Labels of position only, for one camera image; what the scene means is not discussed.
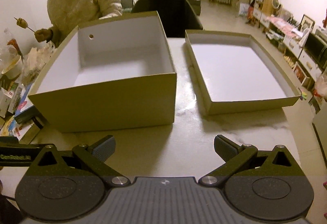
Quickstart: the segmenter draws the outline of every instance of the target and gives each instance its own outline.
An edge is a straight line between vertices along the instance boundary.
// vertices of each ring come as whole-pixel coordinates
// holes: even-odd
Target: black cable
[[[1,195],[1,194],[0,194],[0,196],[6,198],[6,199],[8,199],[8,200],[12,200],[12,201],[15,201],[15,202],[16,202],[16,199],[14,199],[14,198],[12,198],[12,197],[4,196],[4,195]]]

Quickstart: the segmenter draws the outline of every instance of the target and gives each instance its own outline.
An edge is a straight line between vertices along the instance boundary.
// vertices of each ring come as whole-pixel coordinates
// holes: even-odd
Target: metal screw
[[[128,183],[128,179],[124,176],[114,177],[114,178],[112,178],[111,181],[115,185],[124,185],[124,184]]]
[[[212,184],[217,183],[218,180],[217,180],[217,178],[214,177],[214,176],[204,176],[204,177],[201,178],[201,181],[202,181],[203,183],[205,183],[205,184],[210,184],[210,185],[212,185]]]

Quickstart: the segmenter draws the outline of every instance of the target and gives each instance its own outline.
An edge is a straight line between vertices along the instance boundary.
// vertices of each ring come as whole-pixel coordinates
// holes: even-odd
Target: white bowl
[[[22,57],[17,55],[12,61],[10,66],[2,70],[2,74],[6,75],[9,79],[16,78],[22,72]]]

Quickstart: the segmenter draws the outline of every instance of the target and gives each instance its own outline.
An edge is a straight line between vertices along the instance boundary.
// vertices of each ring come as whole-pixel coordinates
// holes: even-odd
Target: wooden stick
[[[16,19],[17,21],[18,21],[18,19],[17,18],[15,18],[14,17],[14,19]],[[28,29],[30,29],[32,32],[34,32],[35,33],[35,31],[34,30],[32,30],[30,27],[27,27]]]

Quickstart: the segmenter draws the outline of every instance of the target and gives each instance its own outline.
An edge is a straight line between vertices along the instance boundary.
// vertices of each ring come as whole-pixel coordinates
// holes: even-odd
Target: drawer handle
[[[307,64],[308,68],[309,68],[310,70],[312,70],[312,66],[311,66],[311,64],[310,64],[309,62],[307,62],[306,64]]]

